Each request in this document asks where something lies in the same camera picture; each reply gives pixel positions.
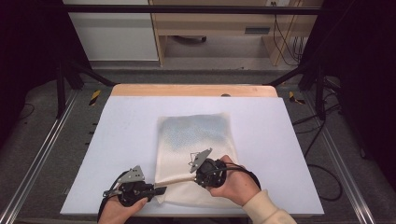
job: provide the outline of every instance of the floor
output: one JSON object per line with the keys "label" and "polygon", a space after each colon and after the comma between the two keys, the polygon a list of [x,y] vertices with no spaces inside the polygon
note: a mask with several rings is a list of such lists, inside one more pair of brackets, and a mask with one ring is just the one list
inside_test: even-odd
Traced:
{"label": "floor", "polygon": [[[94,64],[96,71],[113,81],[124,83],[222,83],[222,84],[262,84],[286,74],[294,66],[282,63],[273,67],[269,63],[264,45],[257,36],[250,38],[209,36],[205,43],[197,40],[171,38],[166,51],[165,64],[156,63],[103,63]],[[86,85],[79,91],[66,124],[58,134],[46,162],[40,167],[39,176],[28,189],[25,203],[18,208],[15,223],[94,223],[95,217],[68,217],[59,214],[77,174],[85,152],[88,149],[100,118],[103,106],[111,88],[84,77]],[[295,77],[277,88],[284,98],[290,120],[296,121],[313,114],[308,102],[312,93],[300,92]],[[95,106],[89,105],[92,93],[101,90]],[[290,100],[290,92],[295,99],[305,100],[306,104]],[[326,91],[326,107],[337,104],[336,97]],[[7,208],[8,202],[20,186],[24,175],[35,160],[56,116],[56,86],[49,82],[29,92],[26,107],[21,112],[21,120],[15,125],[13,134],[0,151],[0,209]],[[303,152],[309,147],[318,130],[314,119],[295,126]],[[374,161],[364,160],[359,147],[342,116],[342,110],[328,115],[324,132],[328,132],[340,152],[353,180],[367,203],[370,214],[376,223],[396,223],[396,194],[382,176]],[[332,157],[324,135],[320,135],[307,156],[307,163],[320,164],[336,173]],[[315,167],[310,168],[318,194],[324,198],[334,198],[339,192],[337,182],[328,173]],[[299,223],[373,223],[359,220],[353,209],[351,195],[344,190],[335,202],[321,200],[325,215],[320,217],[297,217]]]}

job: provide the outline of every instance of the hand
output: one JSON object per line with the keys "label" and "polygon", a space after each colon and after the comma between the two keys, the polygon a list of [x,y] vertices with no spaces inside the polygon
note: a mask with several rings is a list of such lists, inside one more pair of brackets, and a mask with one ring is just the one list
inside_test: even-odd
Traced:
{"label": "hand", "polygon": [[[229,156],[225,155],[221,161],[233,162]],[[246,173],[228,170],[225,183],[219,188],[207,188],[213,197],[228,198],[236,204],[244,206],[254,195],[261,190],[254,180]]]}
{"label": "hand", "polygon": [[112,197],[108,199],[98,223],[123,224],[129,217],[134,215],[136,212],[140,211],[143,208],[143,206],[145,206],[147,201],[148,198],[144,198],[139,200],[131,207],[124,207],[119,202],[118,197]]}

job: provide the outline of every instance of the fabric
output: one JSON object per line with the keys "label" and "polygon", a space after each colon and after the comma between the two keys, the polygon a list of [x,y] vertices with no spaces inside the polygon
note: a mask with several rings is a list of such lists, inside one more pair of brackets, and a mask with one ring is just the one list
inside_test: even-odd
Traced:
{"label": "fabric", "polygon": [[296,221],[285,211],[277,208],[268,197],[267,190],[257,193],[243,207],[253,224],[295,224]]}
{"label": "fabric", "polygon": [[155,183],[173,182],[189,178],[191,181],[167,186],[158,202],[202,207],[236,207],[228,199],[214,198],[193,182],[195,172],[190,174],[189,162],[193,153],[212,148],[208,158],[220,159],[229,155],[237,162],[235,148],[226,114],[194,115],[185,117],[162,117],[158,121],[158,154]]}

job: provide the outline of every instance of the white cloth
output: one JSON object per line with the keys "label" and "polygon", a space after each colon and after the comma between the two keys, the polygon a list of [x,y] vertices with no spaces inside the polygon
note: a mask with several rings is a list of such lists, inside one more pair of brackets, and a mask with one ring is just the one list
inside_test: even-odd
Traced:
{"label": "white cloth", "polygon": [[[212,148],[208,158],[220,159],[227,154],[237,163],[235,148],[226,114],[161,117],[158,120],[158,154],[155,183],[194,177],[190,174],[191,153]],[[171,184],[158,202],[187,206],[237,207],[228,199],[214,198],[193,181]]]}

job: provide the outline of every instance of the sleeve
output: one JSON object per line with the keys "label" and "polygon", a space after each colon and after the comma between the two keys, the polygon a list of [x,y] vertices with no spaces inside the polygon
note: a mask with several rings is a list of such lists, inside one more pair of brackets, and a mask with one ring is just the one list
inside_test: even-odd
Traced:
{"label": "sleeve", "polygon": [[267,190],[257,193],[242,208],[254,224],[296,223],[285,210],[279,209],[273,204]]}

